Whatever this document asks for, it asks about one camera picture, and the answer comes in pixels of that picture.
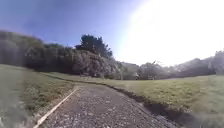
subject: path edge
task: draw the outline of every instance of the path edge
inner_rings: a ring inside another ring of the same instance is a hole
[[[71,95],[73,95],[76,91],[78,91],[79,87],[75,87],[74,90],[62,99],[57,105],[55,105],[51,110],[49,110],[45,115],[43,115],[40,119],[37,120],[37,124],[33,126],[33,128],[38,128],[61,104],[63,104]]]

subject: grass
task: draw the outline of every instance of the grass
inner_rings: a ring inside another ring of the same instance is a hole
[[[147,102],[164,105],[167,110],[190,112],[204,127],[224,125],[224,76],[121,81],[38,73],[6,65],[0,65],[0,116],[22,120],[21,117],[37,112],[72,89],[72,81],[107,84],[144,97]]]
[[[63,79],[108,84],[132,92],[167,110],[183,110],[198,118],[204,127],[224,125],[224,76],[198,76],[167,80],[119,81],[51,73]]]
[[[6,127],[26,120],[74,83],[50,78],[25,68],[0,65],[0,117]]]

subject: sky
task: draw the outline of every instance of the sky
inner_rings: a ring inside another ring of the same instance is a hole
[[[0,29],[74,46],[102,36],[115,59],[174,65],[224,48],[223,0],[1,0]]]

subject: paved path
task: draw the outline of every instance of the paved path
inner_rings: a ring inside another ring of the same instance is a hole
[[[41,125],[43,128],[176,128],[123,94],[98,85],[81,86]]]

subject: sunlight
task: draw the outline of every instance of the sunlight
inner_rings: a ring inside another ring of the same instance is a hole
[[[151,0],[130,18],[119,60],[165,65],[206,58],[224,43],[224,1]]]

